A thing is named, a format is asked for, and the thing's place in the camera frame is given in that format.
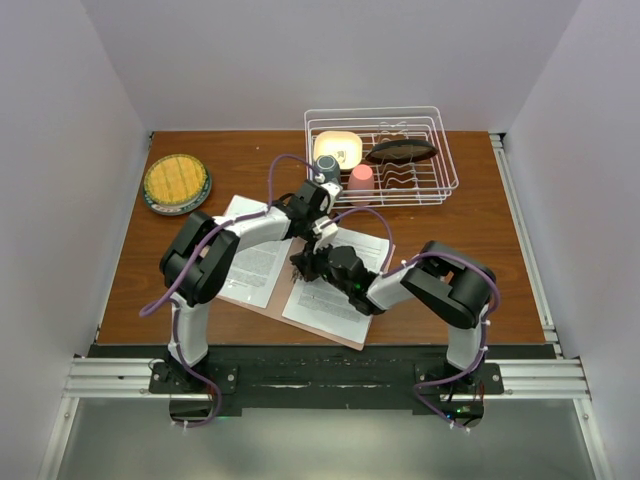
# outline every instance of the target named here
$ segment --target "brown wooden tabletop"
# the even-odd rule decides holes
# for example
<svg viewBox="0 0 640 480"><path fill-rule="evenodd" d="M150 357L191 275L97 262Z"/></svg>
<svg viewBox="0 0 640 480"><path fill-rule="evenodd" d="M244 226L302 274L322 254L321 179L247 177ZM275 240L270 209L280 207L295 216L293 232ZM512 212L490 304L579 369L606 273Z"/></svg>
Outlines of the brown wooden tabletop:
<svg viewBox="0 0 640 480"><path fill-rule="evenodd" d="M497 275L503 304L491 318L490 343L543 343L544 336L511 214L486 132L450 132L451 153L460 186L443 205L397 207L381 212L393 229L396 251L391 266L418 252L428 240L441 241L488 265ZM158 132L147 168L175 153L200 159L213 176L213 190L201 207L221 215L235 194L267 199L267 171L281 153L305 155L304 132ZM304 167L282 161L276 171L275 195L296 191ZM167 343L170 307L140 318L138 311L164 292L158 263L185 216L153 213L140 196L118 264L100 344ZM345 228L385 237L379 220L366 213L343 220ZM264 317L220 299L211 307L211 344L327 344L328 340ZM367 343L447 342L444 322L417 300L374 317Z"/></svg>

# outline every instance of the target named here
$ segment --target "wall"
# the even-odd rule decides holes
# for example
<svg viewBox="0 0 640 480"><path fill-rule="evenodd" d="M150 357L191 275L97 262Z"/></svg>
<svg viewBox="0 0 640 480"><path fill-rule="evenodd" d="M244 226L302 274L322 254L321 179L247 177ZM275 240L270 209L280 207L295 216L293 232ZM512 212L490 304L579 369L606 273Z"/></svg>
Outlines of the wall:
<svg viewBox="0 0 640 480"><path fill-rule="evenodd" d="M507 134L560 340L618 478L638 478L640 3L583 0Z"/></svg>
<svg viewBox="0 0 640 480"><path fill-rule="evenodd" d="M506 131L579 0L82 0L145 125L302 128L308 108L437 105Z"/></svg>
<svg viewBox="0 0 640 480"><path fill-rule="evenodd" d="M145 134L75 0L2 2L0 65L0 465L20 480L101 317Z"/></svg>

